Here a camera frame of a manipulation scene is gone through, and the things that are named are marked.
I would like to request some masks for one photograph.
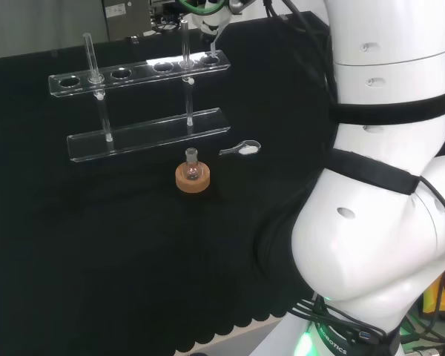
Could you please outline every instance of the machine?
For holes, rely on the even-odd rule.
[[[250,3],[229,0],[195,24],[214,42]],[[445,271],[445,156],[435,158],[445,142],[445,0],[325,4],[340,124],[291,238],[318,297],[294,306],[252,356],[402,356],[402,319]]]

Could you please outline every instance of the green cable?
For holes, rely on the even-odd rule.
[[[190,5],[185,0],[179,0],[179,2],[181,5],[186,7],[186,9],[190,13],[194,13],[195,15],[200,15],[200,16],[207,16],[207,15],[212,15],[213,13],[217,13],[219,10],[221,10],[225,5],[226,0],[221,0],[220,2],[215,4],[213,7],[210,7],[208,9],[202,9],[200,7],[195,7],[193,5]]]

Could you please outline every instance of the velcro strap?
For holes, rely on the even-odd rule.
[[[328,152],[325,168],[359,182],[405,195],[414,193],[419,183],[419,177],[402,169],[335,148]]]
[[[445,94],[416,102],[382,105],[336,104],[330,119],[338,124],[399,125],[435,119],[445,115]]]

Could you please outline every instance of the green led light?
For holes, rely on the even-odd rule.
[[[317,352],[313,348],[312,338],[310,334],[306,332],[300,338],[297,348],[295,349],[294,356],[316,356]]]

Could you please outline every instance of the acrylic test tube rack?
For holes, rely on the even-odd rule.
[[[99,69],[89,33],[84,35],[90,70],[50,76],[50,93],[72,96],[93,93],[102,130],[67,137],[70,159],[83,162],[117,154],[140,151],[160,145],[220,134],[230,126],[219,108],[193,112],[194,76],[229,68],[229,60],[220,50],[211,53],[189,51],[188,23],[182,25],[182,56],[152,59],[131,65]],[[106,105],[106,89],[182,78],[186,113],[121,128],[112,128]]]

